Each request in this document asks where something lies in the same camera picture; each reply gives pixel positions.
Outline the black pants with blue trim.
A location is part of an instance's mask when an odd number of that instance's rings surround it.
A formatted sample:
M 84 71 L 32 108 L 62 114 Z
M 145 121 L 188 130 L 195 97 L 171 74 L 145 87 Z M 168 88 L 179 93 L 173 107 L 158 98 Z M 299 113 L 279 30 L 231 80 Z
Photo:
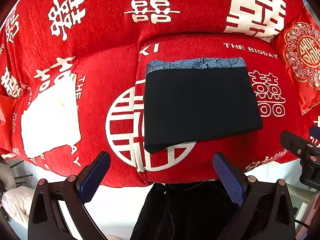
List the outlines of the black pants with blue trim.
M 144 147 L 149 153 L 262 127 L 244 59 L 202 57 L 148 63 Z

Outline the white fluffy cloth on floor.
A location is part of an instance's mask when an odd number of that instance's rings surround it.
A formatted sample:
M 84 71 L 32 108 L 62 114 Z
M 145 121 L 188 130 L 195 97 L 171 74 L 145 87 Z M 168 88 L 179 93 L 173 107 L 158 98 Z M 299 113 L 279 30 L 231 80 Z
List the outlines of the white fluffy cloth on floor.
M 3 193 L 1 204 L 8 215 L 18 224 L 28 229 L 29 214 L 35 190 L 19 186 Z

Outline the person's black trousers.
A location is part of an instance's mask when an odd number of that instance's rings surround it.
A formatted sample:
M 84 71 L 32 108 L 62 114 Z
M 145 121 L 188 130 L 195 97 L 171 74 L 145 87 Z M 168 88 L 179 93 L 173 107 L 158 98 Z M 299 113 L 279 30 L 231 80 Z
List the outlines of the person's black trousers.
M 154 183 L 131 239 L 295 239 L 287 185 Z

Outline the folded white garment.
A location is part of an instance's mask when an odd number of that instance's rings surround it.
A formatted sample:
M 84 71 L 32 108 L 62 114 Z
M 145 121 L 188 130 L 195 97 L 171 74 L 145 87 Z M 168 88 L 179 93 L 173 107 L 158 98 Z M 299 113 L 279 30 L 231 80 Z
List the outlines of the folded white garment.
M 66 71 L 23 112 L 21 136 L 28 158 L 81 140 L 75 88 L 76 74 Z

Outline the red embroidered cushion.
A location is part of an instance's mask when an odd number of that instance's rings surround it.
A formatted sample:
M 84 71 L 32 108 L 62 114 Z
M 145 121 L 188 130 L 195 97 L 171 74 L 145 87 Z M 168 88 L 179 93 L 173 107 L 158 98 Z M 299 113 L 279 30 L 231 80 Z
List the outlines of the red embroidered cushion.
M 319 104 L 319 25 L 307 8 L 271 41 L 299 96 L 302 114 Z

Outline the red sofa cover with characters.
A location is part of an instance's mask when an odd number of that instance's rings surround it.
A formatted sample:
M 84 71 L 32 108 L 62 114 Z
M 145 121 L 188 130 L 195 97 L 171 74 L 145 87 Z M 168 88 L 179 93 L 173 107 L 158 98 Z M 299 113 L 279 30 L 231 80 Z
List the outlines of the red sofa cover with characters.
M 302 114 L 271 41 L 303 8 L 303 0 L 18 0 L 1 27 L 1 156 L 66 177 L 106 151 L 111 167 L 103 185 L 110 187 L 216 180 L 217 152 L 245 172 L 292 161 L 280 135 L 319 144 L 309 132 L 319 126 L 319 104 Z M 262 129 L 149 153 L 148 63 L 202 57 L 244 59 Z M 69 70 L 76 74 L 81 140 L 28 158 L 22 114 Z

